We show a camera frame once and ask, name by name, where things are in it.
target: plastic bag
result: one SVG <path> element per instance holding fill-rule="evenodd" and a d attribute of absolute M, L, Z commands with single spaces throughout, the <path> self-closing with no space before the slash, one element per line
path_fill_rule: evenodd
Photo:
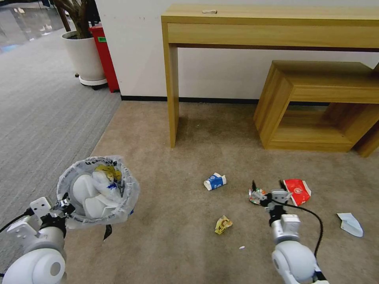
<path fill-rule="evenodd" d="M 72 194 L 72 181 L 81 174 L 92 174 L 98 166 L 114 166 L 114 169 L 121 172 L 121 178 L 117 179 L 117 187 L 120 190 L 121 200 L 116 209 L 107 217 L 90 219 L 86 217 L 83 206 L 77 202 Z M 69 167 L 60 177 L 57 184 L 56 196 L 58 201 L 62 200 L 65 193 L 68 193 L 71 204 L 75 207 L 67 219 L 66 226 L 69 229 L 87 228 L 98 224 L 115 224 L 125 222 L 133 213 L 137 202 L 140 187 L 131 172 L 123 165 L 120 156 L 89 157 L 81 160 Z"/>

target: blue and white cup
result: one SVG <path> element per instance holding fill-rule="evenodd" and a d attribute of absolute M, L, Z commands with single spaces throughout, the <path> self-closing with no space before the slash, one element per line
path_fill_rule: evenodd
<path fill-rule="evenodd" d="M 226 184 L 225 175 L 221 176 L 218 173 L 214 173 L 206 181 L 204 181 L 204 185 L 209 191 L 216 189 L 224 184 Z"/>

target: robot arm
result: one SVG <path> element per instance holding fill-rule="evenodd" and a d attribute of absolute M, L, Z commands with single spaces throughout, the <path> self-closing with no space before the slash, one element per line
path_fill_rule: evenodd
<path fill-rule="evenodd" d="M 7 232 L 21 241 L 24 255 L 17 259 L 4 275 L 3 284 L 64 284 L 66 254 L 63 250 L 66 217 L 75 208 L 64 198 L 54 207 L 41 197 L 30 207 L 41 226 L 36 229 L 31 218 L 13 223 Z"/>
<path fill-rule="evenodd" d="M 284 189 L 278 189 L 263 195 L 252 190 L 250 195 L 259 199 L 260 205 L 265 207 L 270 214 L 269 224 L 276 245 L 272 253 L 272 262 L 285 284 L 299 284 L 300 282 L 329 284 L 318 267 L 313 252 L 300 243 L 299 217 L 287 214 L 285 211 L 283 204 L 287 203 L 291 193 Z"/>

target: red trash can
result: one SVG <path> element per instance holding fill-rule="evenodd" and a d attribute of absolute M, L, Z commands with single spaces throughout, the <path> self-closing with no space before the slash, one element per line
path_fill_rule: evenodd
<path fill-rule="evenodd" d="M 107 78 L 108 87 L 111 93 L 119 90 L 118 81 L 116 77 L 116 72 L 114 71 L 111 54 L 109 53 L 107 40 L 105 38 L 103 25 L 101 23 L 90 28 L 92 32 L 98 53 L 100 56 L 101 64 L 104 69 L 105 77 Z"/>

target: white wall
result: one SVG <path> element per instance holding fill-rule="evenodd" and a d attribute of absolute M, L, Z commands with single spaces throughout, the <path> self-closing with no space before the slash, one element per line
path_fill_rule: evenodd
<path fill-rule="evenodd" d="M 166 96 L 160 15 L 172 3 L 379 6 L 378 0 L 96 0 L 121 95 Z M 272 60 L 360 61 L 364 52 L 179 49 L 179 95 L 258 99 Z"/>

